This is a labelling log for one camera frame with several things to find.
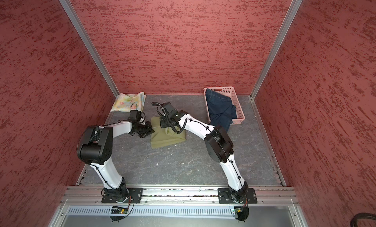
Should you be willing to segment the olive green skirt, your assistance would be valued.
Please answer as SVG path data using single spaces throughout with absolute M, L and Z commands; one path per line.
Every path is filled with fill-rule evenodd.
M 162 148 L 186 141 L 185 131 L 177 134 L 171 127 L 161 128 L 159 117 L 151 118 L 151 126 L 154 130 L 154 132 L 151 134 L 150 140 L 152 149 Z

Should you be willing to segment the floral pastel skirt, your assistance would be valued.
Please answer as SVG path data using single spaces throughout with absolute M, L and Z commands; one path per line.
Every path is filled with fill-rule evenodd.
M 143 111 L 146 101 L 144 92 L 138 94 L 123 94 L 120 93 L 110 110 L 110 112 L 130 112 L 131 110 Z

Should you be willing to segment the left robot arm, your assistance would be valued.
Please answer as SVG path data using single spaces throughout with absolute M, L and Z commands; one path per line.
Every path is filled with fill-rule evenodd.
M 113 163 L 113 139 L 125 134 L 144 138 L 152 133 L 154 130 L 149 121 L 119 121 L 106 126 L 87 127 L 77 145 L 77 156 L 92 167 L 101 179 L 103 203 L 126 203 L 133 199 L 125 179 Z

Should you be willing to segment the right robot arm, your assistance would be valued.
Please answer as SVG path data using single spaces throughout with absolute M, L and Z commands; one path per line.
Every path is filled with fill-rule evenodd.
M 231 199 L 236 203 L 243 203 L 248 184 L 238 169 L 233 150 L 234 144 L 226 130 L 221 126 L 201 122 L 184 110 L 178 111 L 171 102 L 151 104 L 157 108 L 162 128 L 171 128 L 177 134 L 189 131 L 204 141 L 210 158 L 219 163 L 223 169 Z

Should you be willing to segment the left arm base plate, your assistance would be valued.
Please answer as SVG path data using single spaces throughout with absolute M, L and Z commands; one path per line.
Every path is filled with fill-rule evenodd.
M 121 191 L 120 189 L 107 189 L 103 188 L 101 195 L 102 195 L 102 203 L 115 203 L 115 204 L 123 204 L 123 203 L 140 203 L 143 188 L 126 188 L 125 190 Z

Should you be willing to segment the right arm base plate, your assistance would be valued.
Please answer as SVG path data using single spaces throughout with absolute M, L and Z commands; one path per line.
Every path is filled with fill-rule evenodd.
M 258 203 L 256 192 L 253 188 L 248 188 L 246 191 L 240 190 L 235 192 L 230 188 L 219 188 L 218 200 L 219 203 L 224 204 L 256 204 Z

